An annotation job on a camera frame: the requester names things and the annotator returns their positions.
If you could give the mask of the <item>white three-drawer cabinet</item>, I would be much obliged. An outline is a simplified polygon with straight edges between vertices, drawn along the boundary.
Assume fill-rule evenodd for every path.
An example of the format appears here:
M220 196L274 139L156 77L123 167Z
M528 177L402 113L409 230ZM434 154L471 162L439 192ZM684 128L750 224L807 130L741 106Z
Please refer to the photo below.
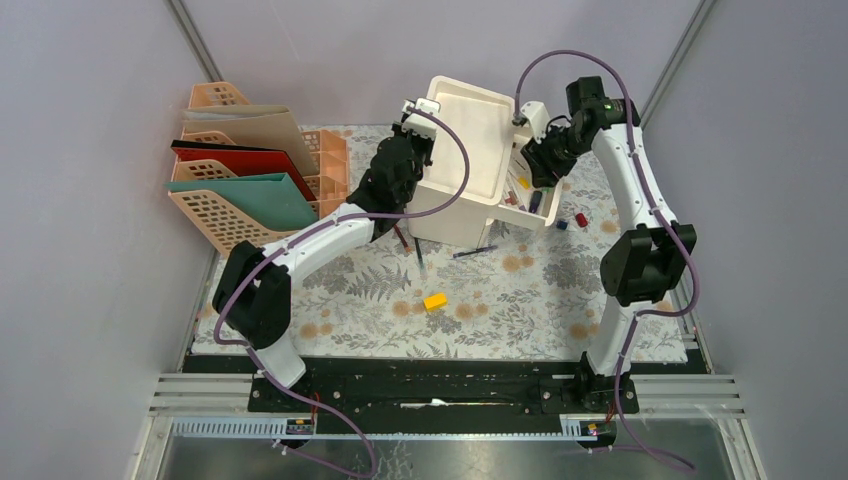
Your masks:
M409 232L455 247L481 247L502 198L514 133L514 100L446 76L432 78L427 98L440 104L438 118L461 140L469 161L439 128L432 164L424 169L407 208L412 213L430 210L449 200L461 185L465 189L440 212L410 219Z

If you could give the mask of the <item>beige notebook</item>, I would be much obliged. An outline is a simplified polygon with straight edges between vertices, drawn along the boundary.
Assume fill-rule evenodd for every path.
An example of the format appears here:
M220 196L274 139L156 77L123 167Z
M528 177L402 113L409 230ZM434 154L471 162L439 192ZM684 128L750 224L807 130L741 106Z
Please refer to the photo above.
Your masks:
M220 131L241 146L283 150L302 176L317 175L301 130L284 105L222 105L182 111L186 133Z

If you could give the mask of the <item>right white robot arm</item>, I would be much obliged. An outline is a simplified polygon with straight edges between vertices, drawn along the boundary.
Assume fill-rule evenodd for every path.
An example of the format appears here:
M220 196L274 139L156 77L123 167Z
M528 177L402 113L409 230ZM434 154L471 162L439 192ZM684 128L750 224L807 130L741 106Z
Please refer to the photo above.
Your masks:
M513 123L531 133L521 155L535 187L553 186L590 153L606 174L618 209L621 236L600 261L607 302L599 334L565 387L572 402L598 412L626 395L639 319L677 287L697 234L693 225L676 219L661 197L634 103L608 97L598 76L572 82L566 96L568 125L555 125L538 101L517 107Z

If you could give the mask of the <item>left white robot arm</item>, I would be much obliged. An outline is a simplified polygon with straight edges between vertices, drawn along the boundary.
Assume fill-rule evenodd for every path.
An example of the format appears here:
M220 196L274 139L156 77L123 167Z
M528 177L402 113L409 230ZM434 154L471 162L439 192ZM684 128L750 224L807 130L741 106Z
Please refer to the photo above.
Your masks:
M410 202L431 165L441 105L406 101L400 121L383 139L355 190L326 217L263 246L242 241L230 250L213 295L218 314L214 340L227 344L228 326L259 370L275 379L272 398L288 411L309 401L306 366L289 333L293 286L332 260L416 217Z

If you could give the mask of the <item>teal folder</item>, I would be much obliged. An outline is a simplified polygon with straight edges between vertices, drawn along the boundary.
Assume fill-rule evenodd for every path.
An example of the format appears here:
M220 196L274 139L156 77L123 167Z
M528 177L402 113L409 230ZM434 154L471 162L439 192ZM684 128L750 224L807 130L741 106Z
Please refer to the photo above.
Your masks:
M194 181L171 181L173 193L208 190L273 231L302 229L319 219L285 173Z

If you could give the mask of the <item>red ring binder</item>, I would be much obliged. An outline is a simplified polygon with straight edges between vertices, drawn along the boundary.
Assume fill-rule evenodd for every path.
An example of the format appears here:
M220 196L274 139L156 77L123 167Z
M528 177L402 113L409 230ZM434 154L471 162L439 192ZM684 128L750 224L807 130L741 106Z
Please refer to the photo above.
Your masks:
M180 179L206 180L285 173L307 201L317 195L308 185L290 156L283 150L216 143L173 140Z

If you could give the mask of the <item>white top drawer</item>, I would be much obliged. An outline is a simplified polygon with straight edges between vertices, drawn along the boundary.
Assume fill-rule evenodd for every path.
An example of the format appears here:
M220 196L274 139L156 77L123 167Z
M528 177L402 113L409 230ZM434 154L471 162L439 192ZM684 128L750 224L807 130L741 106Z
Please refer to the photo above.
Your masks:
M521 148L532 139L527 128L519 128L509 144L510 160L507 174L502 188L502 200L493 211L493 219L513 226L539 231L554 225L560 206L562 185L560 181L554 187L534 188L531 183L531 175L527 163L521 155ZM530 184L531 189L525 190L518 183L517 178L524 177ZM519 206L515 207L504 201L505 191L512 190L518 198ZM543 198L537 213L529 213L528 207L531 195L534 191L541 190Z

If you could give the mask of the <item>red marker cap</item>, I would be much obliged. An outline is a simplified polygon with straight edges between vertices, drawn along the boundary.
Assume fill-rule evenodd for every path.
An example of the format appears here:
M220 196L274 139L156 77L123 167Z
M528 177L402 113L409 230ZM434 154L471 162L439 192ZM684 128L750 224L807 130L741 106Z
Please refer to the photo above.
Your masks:
M575 215L575 221L580 228L585 228L589 224L587 217L583 213L577 213Z

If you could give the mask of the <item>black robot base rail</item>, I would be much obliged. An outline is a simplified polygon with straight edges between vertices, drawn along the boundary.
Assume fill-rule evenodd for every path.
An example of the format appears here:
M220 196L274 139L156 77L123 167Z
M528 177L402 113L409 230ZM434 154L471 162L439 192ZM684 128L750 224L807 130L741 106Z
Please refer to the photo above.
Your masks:
M304 377L275 387L245 357L192 357L163 376L158 408L291 417L319 434L550 435L561 420L645 413L654 393L690 404L705 367L643 364L621 380L582 361L310 358Z

